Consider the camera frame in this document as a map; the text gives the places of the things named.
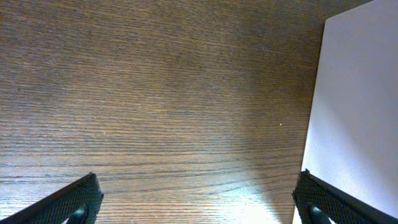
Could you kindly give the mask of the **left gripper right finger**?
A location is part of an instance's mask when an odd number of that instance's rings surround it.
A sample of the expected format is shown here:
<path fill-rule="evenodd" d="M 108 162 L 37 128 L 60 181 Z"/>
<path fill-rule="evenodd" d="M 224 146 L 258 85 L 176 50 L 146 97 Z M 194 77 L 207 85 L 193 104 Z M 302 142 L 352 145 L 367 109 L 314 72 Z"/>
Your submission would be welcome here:
<path fill-rule="evenodd" d="M 292 196 L 304 224 L 397 224 L 397 218 L 337 189 L 312 175 L 309 170 L 299 173 Z"/>

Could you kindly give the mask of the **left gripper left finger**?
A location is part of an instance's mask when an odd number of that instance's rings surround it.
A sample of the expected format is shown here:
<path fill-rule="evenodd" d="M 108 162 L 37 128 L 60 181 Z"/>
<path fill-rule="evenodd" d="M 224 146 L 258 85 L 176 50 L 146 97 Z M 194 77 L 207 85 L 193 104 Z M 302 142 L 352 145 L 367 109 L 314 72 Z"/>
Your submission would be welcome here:
<path fill-rule="evenodd" d="M 1 223 L 94 223 L 104 194 L 96 174 L 89 173 Z"/>

